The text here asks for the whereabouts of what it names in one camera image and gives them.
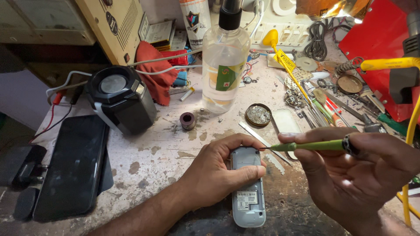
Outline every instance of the hand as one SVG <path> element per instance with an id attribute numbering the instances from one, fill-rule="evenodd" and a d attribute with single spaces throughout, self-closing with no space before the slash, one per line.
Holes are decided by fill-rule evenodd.
<path id="1" fill-rule="evenodd" d="M 255 182 L 265 175 L 264 161 L 259 166 L 245 166 L 230 170 L 230 150 L 240 145 L 256 149 L 265 147 L 256 138 L 245 134 L 234 134 L 204 145 L 200 153 L 176 182 L 179 191 L 185 192 L 189 210 L 208 207 L 220 202 L 229 193 L 245 184 Z"/>
<path id="2" fill-rule="evenodd" d="M 282 143 L 342 139 L 361 151 L 357 159 L 344 151 L 297 149 L 314 203 L 353 234 L 377 220 L 378 210 L 420 172 L 420 151 L 389 134 L 354 133 L 353 128 L 325 127 L 304 134 L 279 134 Z"/>

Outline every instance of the small battery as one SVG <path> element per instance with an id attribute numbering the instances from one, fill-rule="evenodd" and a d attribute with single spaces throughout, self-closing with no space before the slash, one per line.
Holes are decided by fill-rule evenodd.
<path id="1" fill-rule="evenodd" d="M 184 93 L 184 95 L 182 95 L 182 97 L 179 99 L 181 100 L 181 102 L 183 102 L 188 96 L 190 96 L 193 92 L 195 91 L 195 89 L 193 87 L 189 88 L 189 90 L 187 92 Z"/>

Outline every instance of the workbench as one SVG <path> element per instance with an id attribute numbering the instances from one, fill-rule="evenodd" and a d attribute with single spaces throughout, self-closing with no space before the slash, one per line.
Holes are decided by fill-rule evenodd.
<path id="1" fill-rule="evenodd" d="M 332 43 L 327 41 L 328 56 L 324 63 L 342 63 L 344 55 Z M 278 142 L 277 131 L 273 122 L 265 127 L 256 127 L 244 117 L 246 109 L 253 103 L 262 103 L 271 110 L 289 108 L 303 132 L 310 130 L 305 119 L 296 115 L 293 107 L 285 100 L 285 86 L 276 76 L 285 77 L 286 72 L 278 68 L 267 67 L 265 56 L 260 56 L 251 63 L 252 79 L 259 77 L 257 83 L 239 88 L 236 102 L 224 114 L 214 114 L 207 110 L 200 111 L 202 106 L 202 68 L 193 68 L 188 79 L 194 85 L 195 93 L 184 102 L 182 94 L 171 95 L 169 106 L 156 105 L 155 123 L 144 133 L 137 136 L 126 136 L 110 130 L 107 150 L 112 168 L 114 185 L 101 193 L 97 198 L 95 210 L 86 217 L 72 218 L 58 222 L 40 224 L 34 221 L 22 223 L 11 216 L 18 192 L 0 188 L 0 235 L 79 235 L 91 231 L 100 225 L 118 217 L 123 212 L 137 206 L 146 199 L 156 195 L 166 186 L 177 181 L 190 166 L 201 147 L 211 141 L 222 139 L 235 133 L 248 134 L 238 125 L 246 123 L 257 134 L 271 144 Z M 67 113 L 69 98 L 55 107 L 53 123 Z M 197 124 L 191 131 L 183 131 L 179 117 L 184 112 L 194 114 Z M 69 116 L 94 114 L 86 97 L 81 97 Z M 38 132 L 50 121 L 51 111 L 46 115 Z M 359 122 L 348 112 L 343 117 L 350 125 Z M 38 137 L 33 143 L 47 148 L 43 164 L 50 161 L 51 152 L 60 125 Z M 231 195 L 214 206 L 198 209 L 185 215 L 176 223 L 169 235 L 347 235 L 346 231 L 334 220 L 322 213 L 312 202 L 307 180 L 300 163 L 292 160 L 292 166 L 273 154 L 285 169 L 282 175 L 273 163 L 265 157 L 273 154 L 266 150 L 261 158 L 267 163 L 267 175 L 263 178 L 265 207 L 267 218 L 260 228 L 240 228 L 232 216 Z M 388 208 L 402 219 L 402 204 L 398 200 L 387 203 Z M 417 219 L 412 216 L 413 225 L 418 228 Z"/>

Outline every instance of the mobile phone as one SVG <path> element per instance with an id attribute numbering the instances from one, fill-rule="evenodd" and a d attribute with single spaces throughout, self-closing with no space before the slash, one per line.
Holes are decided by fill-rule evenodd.
<path id="1" fill-rule="evenodd" d="M 33 219 L 84 215 L 94 209 L 109 127 L 97 115 L 63 120 Z"/>
<path id="2" fill-rule="evenodd" d="M 240 146 L 231 151 L 232 170 L 247 165 L 261 165 L 260 151 L 253 147 Z M 256 228 L 264 225 L 265 203 L 263 179 L 242 186 L 232 193 L 234 220 L 243 228 Z"/>

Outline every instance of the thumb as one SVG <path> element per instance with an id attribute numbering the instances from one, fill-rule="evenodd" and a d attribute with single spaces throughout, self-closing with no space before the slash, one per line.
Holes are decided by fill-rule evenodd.
<path id="1" fill-rule="evenodd" d="M 297 149 L 294 155 L 302 164 L 312 197 L 321 200 L 326 193 L 333 191 L 333 180 L 327 172 L 324 159 L 317 152 Z"/>
<path id="2" fill-rule="evenodd" d="M 248 165 L 237 170 L 229 171 L 229 180 L 232 190 L 237 190 L 245 184 L 250 184 L 265 175 L 265 167 L 262 165 Z"/>

